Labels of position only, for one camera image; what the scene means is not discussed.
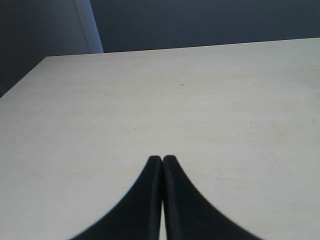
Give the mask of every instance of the black curved object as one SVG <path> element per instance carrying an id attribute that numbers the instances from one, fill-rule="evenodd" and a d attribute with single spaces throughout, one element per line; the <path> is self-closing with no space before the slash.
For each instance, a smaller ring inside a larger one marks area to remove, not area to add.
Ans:
<path id="1" fill-rule="evenodd" d="M 72 240 L 158 240 L 162 177 L 161 158 L 149 157 L 123 199 L 107 215 Z"/>
<path id="2" fill-rule="evenodd" d="M 173 155 L 163 159 L 164 215 L 168 240 L 259 240 L 216 208 L 195 188 Z"/>

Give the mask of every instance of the table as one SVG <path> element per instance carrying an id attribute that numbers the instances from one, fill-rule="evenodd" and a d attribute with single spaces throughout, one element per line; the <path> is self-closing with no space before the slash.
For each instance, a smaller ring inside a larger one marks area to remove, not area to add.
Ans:
<path id="1" fill-rule="evenodd" d="M 47 57 L 0 98 L 0 239 L 69 239 L 174 154 L 242 227 L 317 240 L 319 146 L 320 38 Z"/>

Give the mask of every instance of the light wood grain surface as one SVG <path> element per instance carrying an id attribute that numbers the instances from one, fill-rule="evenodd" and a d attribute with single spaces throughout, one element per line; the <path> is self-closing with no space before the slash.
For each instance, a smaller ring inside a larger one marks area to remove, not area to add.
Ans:
<path id="1" fill-rule="evenodd" d="M 0 239 L 71 238 L 166 154 L 254 234 L 319 239 L 320 39 L 47 57 L 0 98 Z"/>

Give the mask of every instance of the wall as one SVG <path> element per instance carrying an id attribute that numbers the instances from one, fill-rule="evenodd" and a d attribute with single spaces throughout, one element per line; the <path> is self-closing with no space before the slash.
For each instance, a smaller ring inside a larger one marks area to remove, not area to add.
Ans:
<path id="1" fill-rule="evenodd" d="M 91 0 L 105 52 L 320 37 L 319 0 Z"/>
<path id="2" fill-rule="evenodd" d="M 74 0 L 0 0 L 0 24 L 4 91 L 47 56 L 89 53 Z"/>

